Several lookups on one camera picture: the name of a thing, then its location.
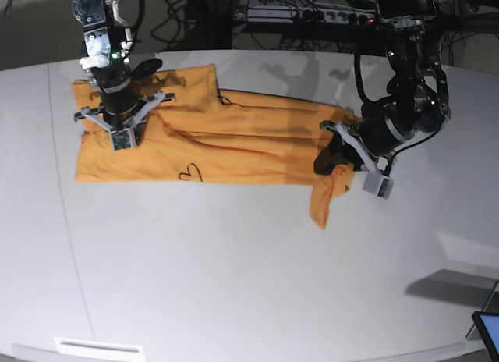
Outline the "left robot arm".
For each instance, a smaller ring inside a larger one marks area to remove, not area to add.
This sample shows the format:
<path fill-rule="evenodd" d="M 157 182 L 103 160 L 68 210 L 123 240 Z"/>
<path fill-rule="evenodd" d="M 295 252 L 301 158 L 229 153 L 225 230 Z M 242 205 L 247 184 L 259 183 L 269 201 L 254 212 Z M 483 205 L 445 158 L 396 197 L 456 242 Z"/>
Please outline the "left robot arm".
<path fill-rule="evenodd" d="M 366 150 L 368 159 L 387 159 L 382 173 L 388 176 L 398 155 L 410 149 L 408 140 L 417 132 L 436 136 L 450 119 L 451 109 L 434 0 L 375 2 L 375 23 L 384 33 L 386 56 L 395 74 L 387 85 L 387 96 L 369 99 L 360 65 L 363 43 L 356 45 L 354 72 L 362 117 L 349 123 L 346 131 Z"/>

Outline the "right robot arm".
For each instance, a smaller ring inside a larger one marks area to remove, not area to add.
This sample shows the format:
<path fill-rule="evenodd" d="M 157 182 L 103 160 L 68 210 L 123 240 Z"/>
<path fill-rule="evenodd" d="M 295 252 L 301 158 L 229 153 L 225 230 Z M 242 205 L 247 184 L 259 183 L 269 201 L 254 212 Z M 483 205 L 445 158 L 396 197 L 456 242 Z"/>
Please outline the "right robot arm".
<path fill-rule="evenodd" d="M 84 49 L 80 65 L 89 85 L 101 101 L 96 107 L 83 107 L 76 121 L 87 119 L 105 130 L 113 151 L 140 144 L 147 116 L 157 106 L 175 99 L 173 93 L 155 91 L 139 94 L 135 83 L 152 76 L 160 59 L 148 59 L 135 69 L 129 56 L 135 44 L 132 26 L 119 13 L 120 0 L 73 0 L 75 19 L 83 26 Z"/>

